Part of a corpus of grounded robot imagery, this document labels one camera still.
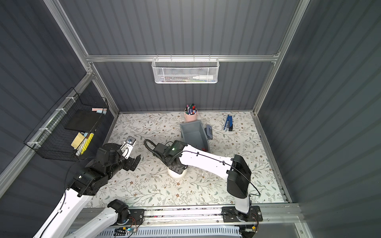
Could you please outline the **grey plastic parts bin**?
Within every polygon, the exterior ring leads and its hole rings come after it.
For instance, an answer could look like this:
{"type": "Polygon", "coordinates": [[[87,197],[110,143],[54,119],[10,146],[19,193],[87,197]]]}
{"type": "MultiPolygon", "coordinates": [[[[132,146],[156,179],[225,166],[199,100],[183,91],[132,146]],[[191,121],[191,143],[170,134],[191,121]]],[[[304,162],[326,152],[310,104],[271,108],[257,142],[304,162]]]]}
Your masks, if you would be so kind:
{"type": "Polygon", "coordinates": [[[180,124],[180,130],[185,143],[198,150],[209,152],[209,142],[201,121],[180,124]]]}

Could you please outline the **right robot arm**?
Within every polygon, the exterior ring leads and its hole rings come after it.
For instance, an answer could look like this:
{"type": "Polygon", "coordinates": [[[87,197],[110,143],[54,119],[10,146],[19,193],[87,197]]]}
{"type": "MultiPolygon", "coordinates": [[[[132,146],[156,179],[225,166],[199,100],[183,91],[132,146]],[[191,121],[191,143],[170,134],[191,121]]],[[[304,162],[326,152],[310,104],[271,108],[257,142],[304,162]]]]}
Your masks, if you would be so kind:
{"type": "Polygon", "coordinates": [[[168,174],[174,179],[183,178],[188,167],[196,167],[217,175],[227,182],[227,192],[235,198],[235,213],[242,219],[250,214],[249,186],[252,172],[240,155],[221,157],[199,150],[185,142],[174,141],[172,145],[143,141],[146,149],[167,166],[168,174]]]}

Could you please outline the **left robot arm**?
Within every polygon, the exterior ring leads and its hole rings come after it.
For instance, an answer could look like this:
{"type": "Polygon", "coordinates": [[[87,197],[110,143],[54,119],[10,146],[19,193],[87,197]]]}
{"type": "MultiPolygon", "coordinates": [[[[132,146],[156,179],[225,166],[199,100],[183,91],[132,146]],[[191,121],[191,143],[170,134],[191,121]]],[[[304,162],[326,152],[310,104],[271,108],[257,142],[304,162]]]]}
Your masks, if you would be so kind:
{"type": "Polygon", "coordinates": [[[75,175],[64,189],[64,194],[54,211],[44,222],[36,238],[95,238],[112,225],[126,225],[132,220],[129,207],[115,199],[95,218],[81,228],[67,231],[96,193],[120,170],[134,171],[140,157],[130,157],[135,141],[129,138],[122,145],[107,143],[97,150],[96,156],[79,174],[75,175]]]}

